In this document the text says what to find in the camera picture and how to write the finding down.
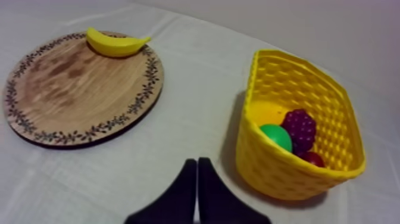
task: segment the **yellow object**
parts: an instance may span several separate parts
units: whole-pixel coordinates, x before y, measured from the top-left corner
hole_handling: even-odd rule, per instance
[[[326,168],[280,148],[259,129],[260,122],[280,123],[282,113],[297,108],[317,122],[312,151]],[[361,174],[364,149],[346,91],[305,60],[258,51],[240,120],[236,165],[250,186],[282,200],[304,200]]]
[[[86,40],[104,56],[125,57],[137,53],[151,38],[114,38],[89,27],[86,31]]]

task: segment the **toy banana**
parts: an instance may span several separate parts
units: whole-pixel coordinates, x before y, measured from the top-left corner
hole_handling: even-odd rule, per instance
[[[126,57],[137,53],[151,38],[113,38],[89,27],[86,31],[86,40],[94,50],[104,56]]]

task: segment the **red toy fruit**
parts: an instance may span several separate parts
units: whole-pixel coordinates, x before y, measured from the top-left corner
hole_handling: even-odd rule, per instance
[[[305,152],[300,155],[300,158],[318,167],[325,167],[324,160],[317,153]]]
[[[304,109],[288,112],[281,126],[289,133],[293,143],[293,153],[299,156],[313,147],[316,122]]]

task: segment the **green toy fruit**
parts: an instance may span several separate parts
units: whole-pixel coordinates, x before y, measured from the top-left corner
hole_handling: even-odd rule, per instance
[[[292,152],[292,140],[283,127],[279,125],[262,125],[260,129],[277,145],[290,153]]]

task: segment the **white tablecloth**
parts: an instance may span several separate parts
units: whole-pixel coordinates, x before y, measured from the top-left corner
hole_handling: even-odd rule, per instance
[[[186,158],[211,158],[225,184],[273,223],[398,223],[399,119],[345,74],[367,153],[360,177],[297,206],[276,203],[233,170],[235,132],[253,53],[276,48],[205,21],[125,2],[0,2],[0,85],[36,45],[88,26],[152,36],[165,84],[154,109],[124,135],[86,150],[21,140],[0,117],[0,223],[123,223],[155,200]]]

